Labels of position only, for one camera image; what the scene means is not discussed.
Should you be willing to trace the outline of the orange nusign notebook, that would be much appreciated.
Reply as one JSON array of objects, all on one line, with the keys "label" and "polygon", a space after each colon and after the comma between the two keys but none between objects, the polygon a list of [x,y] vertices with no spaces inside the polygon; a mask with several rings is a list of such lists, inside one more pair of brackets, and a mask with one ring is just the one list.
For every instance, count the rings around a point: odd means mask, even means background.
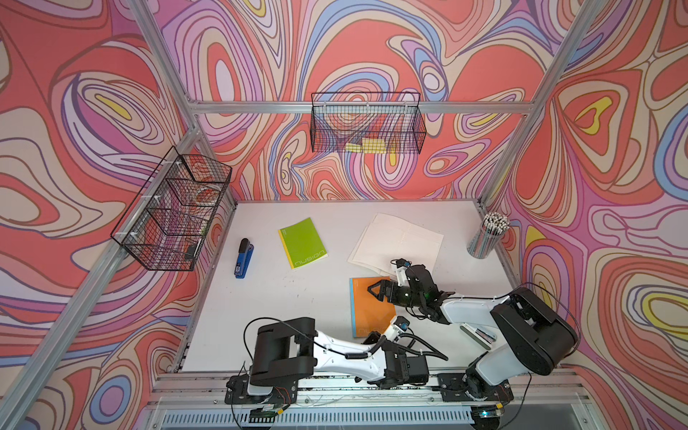
[{"label": "orange nusign notebook", "polygon": [[379,301],[367,288],[388,281],[388,278],[352,278],[349,280],[352,334],[354,338],[367,338],[371,331],[383,333],[396,317],[395,306]]}]

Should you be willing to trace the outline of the white lined notebook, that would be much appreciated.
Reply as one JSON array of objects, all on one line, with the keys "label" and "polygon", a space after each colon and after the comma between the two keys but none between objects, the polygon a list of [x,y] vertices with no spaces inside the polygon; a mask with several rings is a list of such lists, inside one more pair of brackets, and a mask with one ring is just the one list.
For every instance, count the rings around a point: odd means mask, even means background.
[{"label": "white lined notebook", "polygon": [[348,262],[380,275],[394,274],[392,260],[422,264],[433,272],[444,236],[401,218],[377,213],[367,225]]}]

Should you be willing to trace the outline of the green nusign notebook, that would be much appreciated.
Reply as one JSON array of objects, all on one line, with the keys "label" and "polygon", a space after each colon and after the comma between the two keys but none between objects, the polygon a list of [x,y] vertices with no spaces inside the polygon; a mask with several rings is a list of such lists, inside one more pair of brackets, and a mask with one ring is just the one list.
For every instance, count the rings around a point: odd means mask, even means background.
[{"label": "green nusign notebook", "polygon": [[311,218],[280,229],[279,237],[292,270],[302,268],[328,256]]}]

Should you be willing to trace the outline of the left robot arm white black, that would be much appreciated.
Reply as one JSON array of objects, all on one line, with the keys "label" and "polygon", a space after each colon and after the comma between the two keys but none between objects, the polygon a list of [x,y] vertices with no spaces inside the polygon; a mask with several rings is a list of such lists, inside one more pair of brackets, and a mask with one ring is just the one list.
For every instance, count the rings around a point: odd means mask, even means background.
[{"label": "left robot arm white black", "polygon": [[380,389],[429,380],[428,358],[448,356],[410,331],[410,321],[392,317],[383,333],[371,333],[357,344],[318,331],[315,319],[288,321],[268,317],[258,329],[250,356],[247,392],[266,396],[274,389],[288,389],[318,372],[344,374]]}]

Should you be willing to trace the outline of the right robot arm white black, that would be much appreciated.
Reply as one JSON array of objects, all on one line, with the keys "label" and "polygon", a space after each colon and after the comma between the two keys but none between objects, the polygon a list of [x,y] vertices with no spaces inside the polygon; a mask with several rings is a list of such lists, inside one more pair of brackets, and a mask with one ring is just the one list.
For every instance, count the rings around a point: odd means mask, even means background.
[{"label": "right robot arm white black", "polygon": [[492,297],[442,291],[425,265],[394,260],[395,281],[384,279],[367,287],[380,302],[404,307],[409,315],[443,325],[475,328],[474,340],[490,344],[494,330],[505,343],[475,358],[463,374],[466,395],[483,400],[488,391],[522,374],[548,376],[579,346],[577,331],[535,292],[520,286]]}]

